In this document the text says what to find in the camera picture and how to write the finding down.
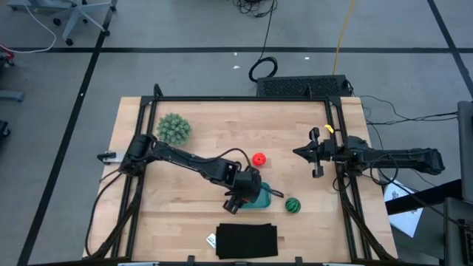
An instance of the floor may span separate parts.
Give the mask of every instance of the floor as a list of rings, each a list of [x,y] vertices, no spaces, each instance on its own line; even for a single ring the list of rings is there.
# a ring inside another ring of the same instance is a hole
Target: floor
[[[330,74],[349,5],[279,0],[267,53],[279,62],[277,76]],[[472,100],[472,8],[469,0],[356,1],[343,43],[350,48],[341,51],[338,73],[357,95],[389,100],[406,116],[455,111],[459,100]],[[17,55],[16,66],[2,73],[1,88],[25,93],[23,103],[0,101],[0,120],[12,131],[0,151],[2,265],[17,263],[48,178],[57,176],[29,263],[81,257],[103,169],[95,155],[109,145],[120,97],[150,95],[154,83],[165,95],[255,95],[248,70],[259,57],[268,16],[244,16],[222,0],[118,0],[117,9],[113,15],[91,14],[109,23],[111,35],[103,43],[99,30],[80,24],[71,35],[73,48],[59,38],[51,52]],[[61,36],[51,15],[37,17]],[[0,28],[0,40],[9,47],[47,47],[52,39],[6,0],[0,0],[0,25],[7,25]],[[100,54],[96,46],[103,47]],[[269,72],[263,64],[255,75]],[[385,103],[370,98],[363,103],[371,121],[395,119]],[[431,183],[460,176],[455,120],[378,130],[386,149],[439,149],[446,170],[425,175]],[[371,128],[370,136],[380,148]],[[411,171],[398,179],[417,190],[430,186]],[[397,244],[402,259],[432,262]]]

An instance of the black cloth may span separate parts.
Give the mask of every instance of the black cloth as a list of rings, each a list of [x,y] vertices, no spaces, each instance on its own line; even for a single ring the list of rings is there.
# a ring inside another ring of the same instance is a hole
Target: black cloth
[[[278,256],[277,227],[271,224],[220,224],[216,238],[217,256],[220,259]]]

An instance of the yellow tag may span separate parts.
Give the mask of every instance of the yellow tag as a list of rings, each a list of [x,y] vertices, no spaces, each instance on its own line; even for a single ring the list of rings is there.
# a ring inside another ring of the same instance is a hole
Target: yellow tag
[[[325,127],[328,129],[328,131],[330,131],[330,133],[333,134],[334,130],[332,129],[331,125],[325,125]]]

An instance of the red ball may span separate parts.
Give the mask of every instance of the red ball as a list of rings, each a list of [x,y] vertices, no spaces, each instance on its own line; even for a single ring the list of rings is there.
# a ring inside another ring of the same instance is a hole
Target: red ball
[[[263,153],[258,152],[255,155],[253,155],[253,164],[255,166],[262,166],[265,163],[266,163],[266,156]]]

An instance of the wooden table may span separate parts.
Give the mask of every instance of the wooden table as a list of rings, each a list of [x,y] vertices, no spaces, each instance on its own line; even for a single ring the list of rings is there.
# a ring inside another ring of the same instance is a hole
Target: wooden table
[[[122,98],[110,142],[110,150],[125,151],[135,131],[139,98]],[[342,98],[347,132],[369,141],[359,98]],[[320,140],[329,138],[323,103],[317,102],[220,102],[164,101],[157,105],[155,125],[167,113],[179,113],[193,128],[191,139],[182,149],[201,157],[213,157],[238,147],[249,156],[264,152],[261,167],[264,181],[302,203],[298,214],[285,210],[285,201],[274,198],[263,211],[239,210],[231,215],[222,208],[225,189],[210,184],[199,174],[166,162],[148,165],[135,240],[135,261],[186,261],[188,255],[198,262],[219,261],[206,242],[220,223],[277,225],[279,255],[247,259],[258,262],[348,262],[340,197],[332,188],[333,163],[323,162],[325,175],[313,179],[313,164],[292,150],[305,146],[308,132],[317,126]],[[244,162],[240,153],[225,156]],[[103,174],[118,165],[105,166]],[[101,189],[110,179],[101,183]],[[124,178],[112,185],[97,206],[90,234],[91,250],[97,250],[117,222]],[[379,186],[365,177],[358,187],[367,226],[387,251],[397,256],[391,227]],[[359,232],[354,225],[355,238]],[[123,232],[120,254],[124,254],[128,229]],[[358,257],[362,257],[358,241]]]

